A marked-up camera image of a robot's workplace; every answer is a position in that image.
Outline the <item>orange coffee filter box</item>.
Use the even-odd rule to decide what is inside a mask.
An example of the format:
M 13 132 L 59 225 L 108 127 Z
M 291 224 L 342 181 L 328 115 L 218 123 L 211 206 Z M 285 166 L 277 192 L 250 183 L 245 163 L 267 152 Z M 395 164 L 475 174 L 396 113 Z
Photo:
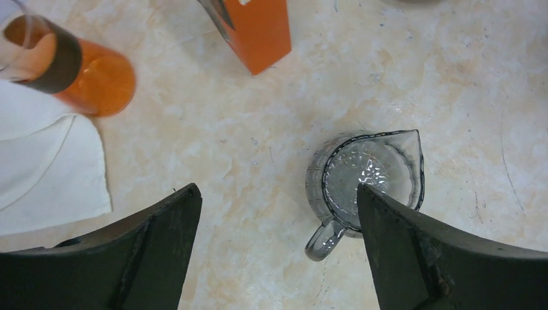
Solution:
M 291 52 L 286 0 L 199 3 L 252 75 L 260 74 Z

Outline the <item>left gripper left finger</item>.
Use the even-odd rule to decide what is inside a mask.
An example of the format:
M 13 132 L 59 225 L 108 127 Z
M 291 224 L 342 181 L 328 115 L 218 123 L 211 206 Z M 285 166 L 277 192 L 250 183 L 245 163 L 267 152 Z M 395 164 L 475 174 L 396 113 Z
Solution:
M 176 309 L 202 209 L 191 183 L 58 245 L 1 254 L 2 309 Z

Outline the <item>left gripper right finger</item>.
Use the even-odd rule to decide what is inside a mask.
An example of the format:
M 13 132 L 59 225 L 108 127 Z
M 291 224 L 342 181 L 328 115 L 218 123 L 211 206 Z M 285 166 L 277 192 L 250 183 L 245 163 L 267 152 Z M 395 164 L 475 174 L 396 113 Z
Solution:
M 367 185 L 357 206 L 381 309 L 547 308 L 547 253 L 467 233 Z

